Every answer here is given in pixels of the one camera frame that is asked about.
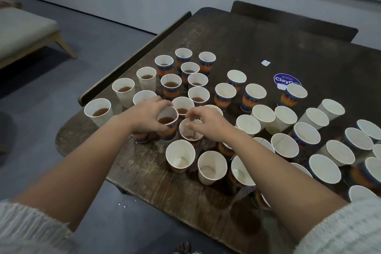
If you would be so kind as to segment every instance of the beige cushion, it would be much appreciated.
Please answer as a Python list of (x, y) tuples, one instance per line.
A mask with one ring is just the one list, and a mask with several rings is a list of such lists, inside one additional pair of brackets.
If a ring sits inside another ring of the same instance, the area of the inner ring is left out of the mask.
[(0, 9), (0, 60), (58, 32), (57, 22), (21, 9)]

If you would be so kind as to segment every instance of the person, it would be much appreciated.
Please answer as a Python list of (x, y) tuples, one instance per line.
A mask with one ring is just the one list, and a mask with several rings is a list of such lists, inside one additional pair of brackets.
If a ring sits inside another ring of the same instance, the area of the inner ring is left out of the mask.
[[(0, 203), (0, 253), (72, 253), (72, 238), (124, 141), (132, 132), (164, 131), (159, 112), (172, 105), (156, 96), (113, 116), (82, 145), (23, 193)], [(379, 253), (381, 200), (348, 204), (328, 188), (232, 126), (216, 109), (191, 130), (229, 145), (240, 156), (271, 208), (300, 241), (296, 254)], [(190, 252), (188, 245), (178, 249)]]

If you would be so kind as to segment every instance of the chair backrest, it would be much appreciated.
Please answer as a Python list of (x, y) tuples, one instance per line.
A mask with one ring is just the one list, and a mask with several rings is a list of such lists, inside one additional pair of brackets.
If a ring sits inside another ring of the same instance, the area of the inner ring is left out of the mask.
[(252, 17), (258, 20), (277, 23), (287, 27), (297, 28), (315, 35), (323, 35), (346, 42), (351, 42), (359, 31), (356, 28), (317, 20), (238, 0), (233, 2), (230, 12)]
[(136, 64), (143, 56), (150, 52), (156, 45), (158, 45), (162, 40), (164, 40), (168, 35), (170, 35), (176, 28), (182, 25), (188, 18), (192, 16), (192, 13), (188, 11), (181, 18), (174, 22), (171, 26), (169, 26), (166, 30), (164, 30), (159, 35), (156, 35), (154, 39), (152, 39), (149, 43), (147, 43), (144, 47), (138, 50), (133, 56), (119, 65), (116, 69), (110, 72), (107, 76), (98, 81), (95, 85), (93, 85), (90, 89), (88, 89), (85, 93), (83, 93), (79, 98), (79, 104), (84, 107), (87, 105), (93, 98), (99, 95), (105, 88), (107, 88), (110, 84), (112, 84), (115, 80), (117, 80), (123, 73), (125, 73), (131, 66)]

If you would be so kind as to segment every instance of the dark wooden table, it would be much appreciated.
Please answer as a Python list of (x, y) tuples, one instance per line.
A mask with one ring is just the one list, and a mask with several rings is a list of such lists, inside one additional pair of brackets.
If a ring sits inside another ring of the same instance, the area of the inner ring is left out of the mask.
[[(198, 54), (211, 51), (217, 56), (208, 90), (213, 103), (214, 87), (226, 81), (226, 73), (239, 69), (247, 75), (247, 83), (258, 83), (267, 90), (263, 103), (276, 107), (282, 91), (273, 81), (278, 73), (290, 74), (300, 80), (308, 96), (293, 109), (300, 117), (308, 107), (317, 107), (324, 98), (340, 102), (346, 109), (323, 128), (323, 145), (340, 135), (357, 119), (381, 124), (380, 86), (381, 52), (283, 28), (213, 8), (202, 8), (165, 40), (151, 50), (121, 77), (132, 78), (140, 90), (136, 71), (143, 66), (155, 67), (154, 59), (161, 54), (175, 57), (177, 48)], [(269, 66), (261, 62), (268, 60)], [(159, 79), (157, 93), (161, 94)], [(224, 116), (234, 124), (243, 114), (239, 109), (239, 92)], [(114, 113), (122, 111), (111, 85), (98, 95), (112, 103)], [(57, 150), (68, 155), (97, 130), (96, 125), (79, 111), (60, 129)], [(258, 210), (250, 197), (237, 201), (226, 180), (203, 186), (197, 171), (178, 175), (166, 164), (165, 147), (151, 135), (147, 144), (136, 144), (130, 138), (122, 147), (107, 180), (135, 195), (170, 216), (225, 244), (239, 253), (288, 253), (293, 242), (284, 227), (270, 213)]]

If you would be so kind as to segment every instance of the floor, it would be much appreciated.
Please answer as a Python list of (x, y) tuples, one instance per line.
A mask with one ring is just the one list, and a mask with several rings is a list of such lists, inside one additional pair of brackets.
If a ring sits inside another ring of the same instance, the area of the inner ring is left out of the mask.
[[(0, 70), (0, 199), (14, 196), (57, 165), (59, 128), (81, 107), (77, 98), (153, 38), (127, 26), (38, 0), (24, 10), (54, 19), (78, 54), (52, 44)], [(171, 253), (182, 240), (194, 250), (230, 253), (165, 213), (105, 182), (75, 233), (80, 253)]]

